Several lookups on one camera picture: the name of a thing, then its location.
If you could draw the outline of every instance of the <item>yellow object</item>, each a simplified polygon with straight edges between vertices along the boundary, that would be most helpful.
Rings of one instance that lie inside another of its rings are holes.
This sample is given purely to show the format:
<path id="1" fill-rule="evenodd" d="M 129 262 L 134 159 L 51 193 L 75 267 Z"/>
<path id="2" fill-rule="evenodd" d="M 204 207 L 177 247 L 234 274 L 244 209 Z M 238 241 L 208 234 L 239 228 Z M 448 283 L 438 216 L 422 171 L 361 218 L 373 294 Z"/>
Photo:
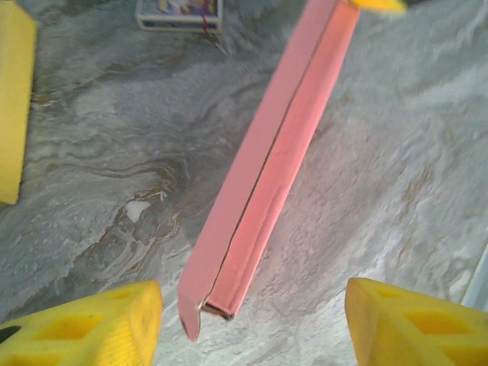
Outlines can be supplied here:
<path id="1" fill-rule="evenodd" d="M 345 314 L 358 366 L 488 365 L 488 313 L 352 278 Z"/>
<path id="2" fill-rule="evenodd" d="M 12 320 L 0 366 L 150 366 L 161 313 L 158 283 L 144 281 Z"/>
<path id="3" fill-rule="evenodd" d="M 31 104 L 36 23 L 15 2 L 0 0 L 0 202 L 18 199 Z"/>
<path id="4" fill-rule="evenodd" d="M 352 4 L 365 10 L 404 12 L 407 5 L 402 0 L 351 0 Z"/>

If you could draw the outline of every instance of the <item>cardboard fold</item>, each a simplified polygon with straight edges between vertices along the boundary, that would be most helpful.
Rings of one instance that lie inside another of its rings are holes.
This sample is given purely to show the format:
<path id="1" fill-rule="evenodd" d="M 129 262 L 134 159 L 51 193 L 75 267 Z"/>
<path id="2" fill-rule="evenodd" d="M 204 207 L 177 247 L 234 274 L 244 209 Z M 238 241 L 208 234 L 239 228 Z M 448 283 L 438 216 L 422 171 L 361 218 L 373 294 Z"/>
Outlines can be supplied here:
<path id="1" fill-rule="evenodd" d="M 200 312 L 232 319 L 338 78 L 359 10 L 309 0 L 178 283 L 196 341 Z"/>

